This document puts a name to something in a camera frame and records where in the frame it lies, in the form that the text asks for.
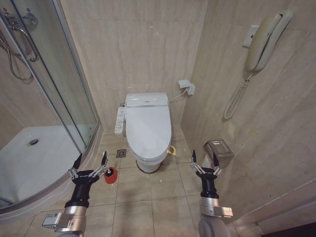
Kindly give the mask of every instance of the wall telephone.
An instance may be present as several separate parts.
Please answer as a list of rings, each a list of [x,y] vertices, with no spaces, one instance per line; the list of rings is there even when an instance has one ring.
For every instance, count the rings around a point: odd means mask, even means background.
[[[229,120],[239,105],[253,73],[264,68],[278,38],[292,18],[289,10],[280,11],[277,14],[266,17],[260,24],[249,47],[245,63],[245,73],[233,92],[224,110],[223,118]]]

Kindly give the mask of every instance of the tiled floor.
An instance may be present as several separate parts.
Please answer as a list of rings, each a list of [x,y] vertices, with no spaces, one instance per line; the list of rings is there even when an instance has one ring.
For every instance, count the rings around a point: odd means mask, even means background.
[[[128,148],[124,136],[105,131],[92,165],[101,163],[107,151],[108,164],[118,169],[113,185],[100,180],[92,185],[87,211],[87,237],[196,237],[199,221],[201,184],[190,168],[191,152],[179,126],[172,128],[172,144],[176,157],[168,155],[159,171],[142,173]],[[116,158],[116,151],[127,149],[125,158]],[[1,226],[0,237],[57,236],[41,226],[52,210],[63,210],[70,195],[27,220]]]

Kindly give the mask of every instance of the wall outlet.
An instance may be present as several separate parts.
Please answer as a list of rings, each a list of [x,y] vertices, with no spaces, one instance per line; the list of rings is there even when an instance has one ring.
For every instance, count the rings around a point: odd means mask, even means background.
[[[191,86],[189,86],[189,87],[186,89],[186,90],[187,90],[187,94],[188,94],[188,95],[193,95],[195,88],[196,88],[196,86],[193,85],[193,83],[191,83]]]
[[[258,25],[251,25],[250,26],[250,29],[247,33],[247,36],[242,44],[242,47],[244,48],[249,48],[250,47],[250,44],[252,42],[252,38],[254,37],[254,35],[256,34],[257,32],[257,29],[259,28]]]
[[[188,95],[193,95],[195,86],[189,80],[179,80],[179,87],[185,88]]]

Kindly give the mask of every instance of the toilet tank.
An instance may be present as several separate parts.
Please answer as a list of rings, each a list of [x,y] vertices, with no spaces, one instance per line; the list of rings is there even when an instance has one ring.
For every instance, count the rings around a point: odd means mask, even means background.
[[[168,97],[166,93],[129,93],[126,96],[126,107],[151,107],[168,105]]]

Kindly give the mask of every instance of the bidet control panel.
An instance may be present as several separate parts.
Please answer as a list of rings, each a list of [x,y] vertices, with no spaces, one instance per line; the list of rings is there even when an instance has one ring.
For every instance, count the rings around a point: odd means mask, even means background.
[[[125,117],[125,107],[119,107],[118,108],[117,121],[115,123],[115,130],[114,130],[114,133],[116,135],[122,135],[123,134],[124,117]]]

